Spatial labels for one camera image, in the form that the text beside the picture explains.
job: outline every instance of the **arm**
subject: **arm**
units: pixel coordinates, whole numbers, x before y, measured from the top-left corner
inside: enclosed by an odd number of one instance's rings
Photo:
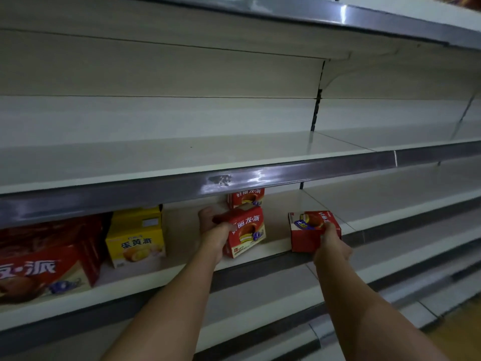
[[[319,283],[347,361],[447,361],[391,304],[367,286],[347,259],[352,249],[333,224],[314,257]]]
[[[232,224],[214,227],[210,208],[199,212],[201,245],[180,273],[159,291],[105,353],[102,361],[192,360],[212,274]]]

